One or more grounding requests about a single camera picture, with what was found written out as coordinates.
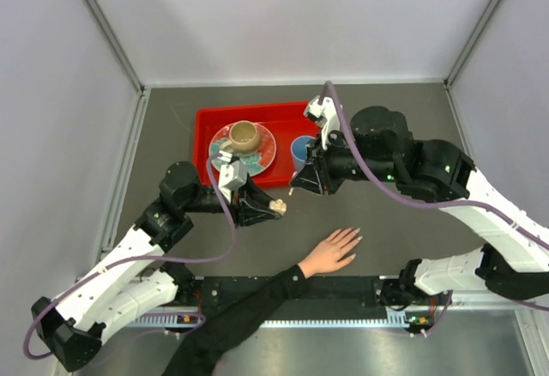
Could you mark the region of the nail polish bottle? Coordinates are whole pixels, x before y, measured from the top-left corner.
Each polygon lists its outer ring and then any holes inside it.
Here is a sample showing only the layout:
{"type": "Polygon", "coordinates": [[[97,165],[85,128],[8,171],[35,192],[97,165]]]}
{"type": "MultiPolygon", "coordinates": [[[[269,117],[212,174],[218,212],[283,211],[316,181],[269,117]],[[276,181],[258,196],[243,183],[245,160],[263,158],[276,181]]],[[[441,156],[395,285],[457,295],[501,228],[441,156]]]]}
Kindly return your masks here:
{"type": "Polygon", "coordinates": [[[287,212],[287,204],[282,199],[271,200],[268,206],[272,211],[280,215],[284,215],[287,212]]]}

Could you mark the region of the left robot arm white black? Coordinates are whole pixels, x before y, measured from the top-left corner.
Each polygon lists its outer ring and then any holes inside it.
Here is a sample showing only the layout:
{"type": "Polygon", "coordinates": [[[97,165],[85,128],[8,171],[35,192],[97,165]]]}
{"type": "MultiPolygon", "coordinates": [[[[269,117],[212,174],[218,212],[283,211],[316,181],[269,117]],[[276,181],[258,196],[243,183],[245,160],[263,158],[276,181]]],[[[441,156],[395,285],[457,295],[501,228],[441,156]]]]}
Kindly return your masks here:
{"type": "Polygon", "coordinates": [[[192,163],[178,161],[160,181],[158,198],[114,249],[73,288],[32,305],[33,331],[65,371],[78,371],[127,324],[158,307],[197,299],[188,262],[167,255],[193,228],[190,214],[224,214],[236,230],[279,220],[286,211],[238,158],[225,159],[210,185],[201,183],[192,163]]]}

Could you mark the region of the black sleeved forearm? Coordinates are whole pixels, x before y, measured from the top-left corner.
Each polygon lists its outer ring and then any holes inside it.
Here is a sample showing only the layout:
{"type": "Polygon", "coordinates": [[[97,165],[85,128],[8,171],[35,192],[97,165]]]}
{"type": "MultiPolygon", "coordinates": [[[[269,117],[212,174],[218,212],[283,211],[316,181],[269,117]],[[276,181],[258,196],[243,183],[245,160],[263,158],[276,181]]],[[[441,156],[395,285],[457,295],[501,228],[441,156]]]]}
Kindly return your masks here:
{"type": "Polygon", "coordinates": [[[163,374],[211,375],[220,358],[253,335],[288,299],[282,293],[282,281],[305,280],[297,265],[274,276],[275,282],[245,296],[184,337],[163,374]]]}

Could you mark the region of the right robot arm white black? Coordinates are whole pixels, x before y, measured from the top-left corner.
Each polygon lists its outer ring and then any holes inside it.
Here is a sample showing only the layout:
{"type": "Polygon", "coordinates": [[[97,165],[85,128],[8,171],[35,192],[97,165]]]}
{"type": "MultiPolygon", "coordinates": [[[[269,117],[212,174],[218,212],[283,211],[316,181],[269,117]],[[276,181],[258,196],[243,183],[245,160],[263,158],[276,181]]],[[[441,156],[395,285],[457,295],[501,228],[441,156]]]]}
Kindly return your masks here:
{"type": "Polygon", "coordinates": [[[485,241],[462,255],[409,261],[382,287],[381,303],[409,306],[445,291],[489,290],[519,301],[548,293],[547,228],[500,194],[455,144],[414,140],[405,116],[383,106],[353,115],[351,142],[330,98],[310,102],[304,115],[320,131],[291,187],[333,195],[346,180],[392,183],[400,201],[452,215],[485,241]]]}

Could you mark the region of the person's hand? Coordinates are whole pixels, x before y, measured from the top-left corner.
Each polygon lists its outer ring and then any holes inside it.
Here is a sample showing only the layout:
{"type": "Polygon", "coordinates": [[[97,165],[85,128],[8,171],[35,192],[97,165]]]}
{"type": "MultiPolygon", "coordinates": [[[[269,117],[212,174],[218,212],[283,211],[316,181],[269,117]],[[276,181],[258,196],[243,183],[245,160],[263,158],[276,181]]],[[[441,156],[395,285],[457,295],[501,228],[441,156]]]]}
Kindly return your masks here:
{"type": "Polygon", "coordinates": [[[326,239],[321,240],[298,263],[298,267],[306,279],[341,270],[355,259],[353,249],[361,240],[359,228],[337,229],[326,239]]]}

